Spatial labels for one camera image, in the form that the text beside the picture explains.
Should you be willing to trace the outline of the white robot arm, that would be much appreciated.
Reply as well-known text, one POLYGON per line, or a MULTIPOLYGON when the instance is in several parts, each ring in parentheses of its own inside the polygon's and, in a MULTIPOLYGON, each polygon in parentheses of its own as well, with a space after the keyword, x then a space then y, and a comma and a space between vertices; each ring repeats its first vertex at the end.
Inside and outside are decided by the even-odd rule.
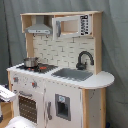
MULTIPOLYGON (((0 102, 12 102, 16 99, 16 94, 8 90, 4 85, 0 85, 0 102)), ((3 120, 0 106, 0 123, 3 120)), ((36 128, 28 119, 21 116, 12 118, 4 128, 36 128)))

